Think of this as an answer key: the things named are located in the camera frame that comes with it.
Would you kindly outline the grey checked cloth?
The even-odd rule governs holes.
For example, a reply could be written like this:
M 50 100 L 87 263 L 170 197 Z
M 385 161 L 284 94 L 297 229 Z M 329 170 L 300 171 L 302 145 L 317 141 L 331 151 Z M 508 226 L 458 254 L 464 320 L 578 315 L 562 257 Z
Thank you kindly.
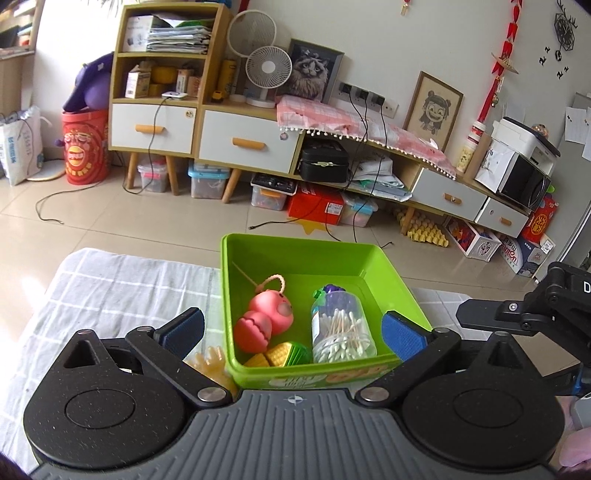
M 218 269 L 92 248 L 68 255 L 40 306 L 1 356 L 2 453 L 26 472 L 36 468 L 24 433 L 24 409 L 76 331 L 118 338 L 138 326 L 159 327 L 189 307 L 200 308 L 205 317 L 197 351 L 221 345 Z

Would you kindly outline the purple plush toy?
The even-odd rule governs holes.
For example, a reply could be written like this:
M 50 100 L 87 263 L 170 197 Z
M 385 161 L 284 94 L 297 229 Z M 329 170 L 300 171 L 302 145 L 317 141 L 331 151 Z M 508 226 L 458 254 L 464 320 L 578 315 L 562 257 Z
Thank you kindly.
M 83 65 L 76 77 L 73 92 L 62 107 L 64 112 L 108 108 L 113 59 L 114 53 L 110 52 Z

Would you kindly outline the toy corn cob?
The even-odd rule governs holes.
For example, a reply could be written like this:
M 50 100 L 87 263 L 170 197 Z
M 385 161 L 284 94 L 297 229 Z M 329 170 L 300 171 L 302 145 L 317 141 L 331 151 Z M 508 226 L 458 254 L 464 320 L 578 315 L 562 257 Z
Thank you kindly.
M 308 347 L 298 342 L 283 342 L 266 352 L 253 355 L 245 362 L 245 367 L 290 367 L 311 364 L 312 356 Z

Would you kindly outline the red round bucket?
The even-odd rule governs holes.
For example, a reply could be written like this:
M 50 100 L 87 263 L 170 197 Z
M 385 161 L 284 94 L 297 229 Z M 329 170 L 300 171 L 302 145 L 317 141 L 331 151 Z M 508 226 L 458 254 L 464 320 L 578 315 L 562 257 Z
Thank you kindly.
M 90 185 L 109 174 L 108 111 L 62 113 L 63 150 L 67 181 Z

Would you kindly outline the pink checked cloth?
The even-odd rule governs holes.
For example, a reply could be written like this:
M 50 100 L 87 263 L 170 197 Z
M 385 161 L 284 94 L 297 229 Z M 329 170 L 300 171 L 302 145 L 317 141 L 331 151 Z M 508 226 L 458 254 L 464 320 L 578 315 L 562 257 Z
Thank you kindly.
M 362 119 L 356 113 L 284 95 L 276 104 L 276 123 L 281 131 L 369 141 L 398 154 L 411 156 L 430 165 L 439 173 L 456 179 L 456 168 L 441 150 L 415 134 L 386 121 Z

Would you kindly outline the clear storage box blue lid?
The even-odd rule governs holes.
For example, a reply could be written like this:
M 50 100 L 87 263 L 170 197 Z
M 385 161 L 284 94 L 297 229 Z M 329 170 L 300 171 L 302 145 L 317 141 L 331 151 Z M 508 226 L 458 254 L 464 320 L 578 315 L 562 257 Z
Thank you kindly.
M 224 167 L 193 163 L 188 167 L 190 195 L 193 199 L 221 200 L 230 170 Z

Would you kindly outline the white shopping bag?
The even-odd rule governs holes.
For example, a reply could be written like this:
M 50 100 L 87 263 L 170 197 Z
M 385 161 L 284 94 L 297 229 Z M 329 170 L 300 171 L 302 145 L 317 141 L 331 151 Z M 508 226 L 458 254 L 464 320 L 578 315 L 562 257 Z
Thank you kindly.
M 1 167 L 11 186 L 28 180 L 42 169 L 43 121 L 47 122 L 35 105 L 1 117 Z

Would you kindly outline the tan rubber hand toy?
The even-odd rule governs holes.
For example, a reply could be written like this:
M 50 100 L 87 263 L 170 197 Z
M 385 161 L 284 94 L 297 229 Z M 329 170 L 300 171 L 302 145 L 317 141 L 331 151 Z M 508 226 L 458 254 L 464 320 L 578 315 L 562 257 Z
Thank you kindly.
M 226 371 L 224 351 L 221 347 L 208 347 L 204 354 L 191 354 L 185 361 L 194 370 L 221 385 L 231 393 L 233 398 L 236 398 L 238 386 Z

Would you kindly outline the white printer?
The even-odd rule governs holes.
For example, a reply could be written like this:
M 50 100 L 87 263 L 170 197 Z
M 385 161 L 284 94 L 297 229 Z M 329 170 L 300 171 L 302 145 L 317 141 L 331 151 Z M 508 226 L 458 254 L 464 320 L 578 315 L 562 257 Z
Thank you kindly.
M 509 117 L 493 122 L 492 138 L 530 160 L 548 177 L 552 176 L 561 156 L 540 132 Z

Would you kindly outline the clear cotton swab jar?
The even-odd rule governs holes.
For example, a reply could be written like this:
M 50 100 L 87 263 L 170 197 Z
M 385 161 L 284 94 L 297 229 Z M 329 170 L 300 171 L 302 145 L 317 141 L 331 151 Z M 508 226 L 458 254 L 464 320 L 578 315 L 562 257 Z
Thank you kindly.
M 311 306 L 311 344 L 315 363 L 339 363 L 377 355 L 361 300 L 355 294 L 315 291 Z

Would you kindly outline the black case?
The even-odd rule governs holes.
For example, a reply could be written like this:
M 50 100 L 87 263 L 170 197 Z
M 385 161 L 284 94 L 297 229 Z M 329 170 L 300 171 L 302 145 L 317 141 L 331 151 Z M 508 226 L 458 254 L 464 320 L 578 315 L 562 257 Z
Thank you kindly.
M 308 182 L 345 183 L 349 173 L 349 153 L 338 141 L 305 138 L 295 172 Z

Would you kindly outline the small white fan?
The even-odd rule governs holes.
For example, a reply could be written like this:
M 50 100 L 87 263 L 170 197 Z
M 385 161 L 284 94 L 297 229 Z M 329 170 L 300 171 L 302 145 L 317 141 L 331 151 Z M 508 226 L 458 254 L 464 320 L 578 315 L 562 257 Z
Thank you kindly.
M 267 99 L 270 90 L 279 89 L 287 83 L 293 72 L 290 55 L 280 47 L 259 47 L 246 58 L 245 73 L 249 82 L 259 88 L 259 97 L 247 97 L 246 103 L 254 107 L 273 109 L 273 100 Z

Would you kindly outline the purple toy grapes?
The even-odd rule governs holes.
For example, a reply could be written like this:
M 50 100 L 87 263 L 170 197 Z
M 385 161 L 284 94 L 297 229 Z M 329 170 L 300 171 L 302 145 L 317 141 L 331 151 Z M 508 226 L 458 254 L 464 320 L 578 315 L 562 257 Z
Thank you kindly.
M 335 292 L 345 292 L 345 289 L 339 287 L 338 285 L 327 284 L 324 287 L 322 287 L 322 292 L 324 292 L 325 294 L 331 294 Z

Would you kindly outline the large white fan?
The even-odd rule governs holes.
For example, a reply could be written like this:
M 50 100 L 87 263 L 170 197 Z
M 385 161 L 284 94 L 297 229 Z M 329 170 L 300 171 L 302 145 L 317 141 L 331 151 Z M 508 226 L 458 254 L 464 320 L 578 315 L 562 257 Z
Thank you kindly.
M 228 48 L 238 57 L 235 83 L 232 85 L 229 100 L 245 103 L 245 62 L 256 49 L 270 46 L 276 42 L 276 21 L 260 10 L 245 10 L 231 20 L 226 34 Z

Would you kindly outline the clear storage box pink lid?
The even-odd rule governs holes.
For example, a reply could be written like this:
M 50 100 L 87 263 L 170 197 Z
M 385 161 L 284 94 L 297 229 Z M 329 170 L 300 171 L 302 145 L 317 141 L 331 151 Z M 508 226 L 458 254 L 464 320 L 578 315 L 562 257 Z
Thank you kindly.
M 137 166 L 141 189 L 152 193 L 164 193 L 168 188 L 168 171 L 164 160 L 142 160 Z

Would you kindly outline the framed cartoon drawing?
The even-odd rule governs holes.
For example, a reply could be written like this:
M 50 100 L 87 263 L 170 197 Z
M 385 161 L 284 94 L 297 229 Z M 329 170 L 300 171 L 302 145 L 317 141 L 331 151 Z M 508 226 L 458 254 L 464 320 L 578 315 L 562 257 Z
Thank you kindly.
M 421 71 L 403 128 L 445 151 L 463 100 L 461 91 Z

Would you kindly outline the framed cat picture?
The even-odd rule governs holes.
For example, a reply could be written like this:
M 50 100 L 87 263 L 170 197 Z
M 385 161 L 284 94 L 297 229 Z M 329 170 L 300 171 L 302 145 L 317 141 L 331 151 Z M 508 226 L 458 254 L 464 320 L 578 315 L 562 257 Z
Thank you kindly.
M 280 94 L 328 103 L 344 54 L 338 50 L 293 39 L 288 48 L 293 70 Z

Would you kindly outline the black microwave oven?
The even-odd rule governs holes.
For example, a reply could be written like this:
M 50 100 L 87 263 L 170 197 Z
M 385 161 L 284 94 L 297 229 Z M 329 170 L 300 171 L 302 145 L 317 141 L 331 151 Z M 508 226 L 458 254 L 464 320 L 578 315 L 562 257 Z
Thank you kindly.
M 535 210 L 550 186 L 550 178 L 506 144 L 492 140 L 475 181 L 524 210 Z

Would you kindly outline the green plastic bin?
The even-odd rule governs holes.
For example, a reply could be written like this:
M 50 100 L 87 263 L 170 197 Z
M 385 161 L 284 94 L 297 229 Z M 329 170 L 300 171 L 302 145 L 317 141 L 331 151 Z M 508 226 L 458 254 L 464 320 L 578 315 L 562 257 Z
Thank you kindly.
M 294 311 L 294 323 L 270 345 L 295 342 L 312 347 L 312 304 L 322 287 L 335 285 L 360 300 L 377 354 L 335 363 L 307 362 L 281 367 L 249 366 L 249 354 L 236 346 L 232 328 L 249 309 L 256 285 L 273 274 Z M 396 311 L 426 330 L 432 328 L 419 303 L 381 248 L 372 244 L 228 234 L 221 240 L 221 293 L 228 372 L 243 389 L 329 388 L 371 382 L 400 365 L 386 345 L 382 321 Z

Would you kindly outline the pink toy pig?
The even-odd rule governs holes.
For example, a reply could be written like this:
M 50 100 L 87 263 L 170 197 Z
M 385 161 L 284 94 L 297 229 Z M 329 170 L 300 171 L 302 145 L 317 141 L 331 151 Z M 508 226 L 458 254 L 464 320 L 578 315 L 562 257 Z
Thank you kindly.
M 249 309 L 233 326 L 233 339 L 242 352 L 266 352 L 273 336 L 283 334 L 294 323 L 294 311 L 284 290 L 286 280 L 280 274 L 267 277 L 256 285 L 256 295 Z

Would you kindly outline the red cardboard box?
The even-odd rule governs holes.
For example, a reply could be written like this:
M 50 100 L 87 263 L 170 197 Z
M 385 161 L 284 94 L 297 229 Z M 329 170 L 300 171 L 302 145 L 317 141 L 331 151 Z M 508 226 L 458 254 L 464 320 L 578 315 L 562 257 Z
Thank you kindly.
M 287 205 L 290 219 L 338 225 L 345 201 L 338 190 L 318 184 L 301 182 Z

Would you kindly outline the wooden cabinet with white drawers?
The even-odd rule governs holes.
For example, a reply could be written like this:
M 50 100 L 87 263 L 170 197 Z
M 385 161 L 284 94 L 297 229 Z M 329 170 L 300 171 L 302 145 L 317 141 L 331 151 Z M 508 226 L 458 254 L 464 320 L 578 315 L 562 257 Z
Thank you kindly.
M 136 23 L 142 16 L 159 14 L 179 14 L 190 20 L 204 18 L 211 21 L 211 39 L 206 53 L 129 50 L 128 24 Z M 297 161 L 305 138 L 349 140 L 281 131 L 276 123 L 276 104 L 280 100 L 274 102 L 273 109 L 229 99 L 219 103 L 212 100 L 222 56 L 228 49 L 226 34 L 236 15 L 231 14 L 225 5 L 215 2 L 147 2 L 124 7 L 111 69 L 108 148 L 129 153 L 128 187 L 134 185 L 135 169 L 142 154 L 165 157 L 173 192 L 178 190 L 175 163 L 181 158 L 228 167 L 230 178 L 226 189 L 231 191 L 245 172 L 297 179 Z M 125 97 L 127 76 L 141 62 L 152 67 L 198 63 L 202 67 L 199 93 L 182 99 Z M 413 211 L 432 211 L 462 218 L 511 237 L 518 235 L 528 221 L 523 209 L 477 185 L 465 174 L 457 171 L 453 180 L 411 156 L 369 141 L 355 142 L 394 157 L 394 165 L 411 188 L 412 196 L 406 203 Z

